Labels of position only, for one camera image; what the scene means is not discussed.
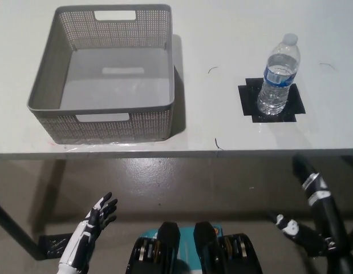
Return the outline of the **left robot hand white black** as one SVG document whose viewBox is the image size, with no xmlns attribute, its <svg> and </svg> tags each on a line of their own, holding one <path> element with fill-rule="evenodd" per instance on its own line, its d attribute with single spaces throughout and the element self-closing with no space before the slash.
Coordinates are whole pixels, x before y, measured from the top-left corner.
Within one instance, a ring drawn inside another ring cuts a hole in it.
<svg viewBox="0 0 353 274">
<path fill-rule="evenodd" d="M 97 239 L 116 220 L 117 199 L 111 197 L 109 192 L 100 198 L 78 224 L 60 258 L 57 274 L 88 272 Z"/>
</svg>

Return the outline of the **right robot hand black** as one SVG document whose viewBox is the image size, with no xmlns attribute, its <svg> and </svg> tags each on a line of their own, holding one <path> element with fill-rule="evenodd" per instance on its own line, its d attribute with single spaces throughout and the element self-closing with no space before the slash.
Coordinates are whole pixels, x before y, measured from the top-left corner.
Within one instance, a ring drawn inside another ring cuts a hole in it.
<svg viewBox="0 0 353 274">
<path fill-rule="evenodd" d="M 325 257 L 328 273 L 353 273 L 353 230 L 347 233 L 334 197 L 322 174 L 303 155 L 292 158 L 293 174 L 299 180 L 313 215 L 315 230 L 281 213 L 268 212 L 269 219 L 309 257 Z"/>
</svg>

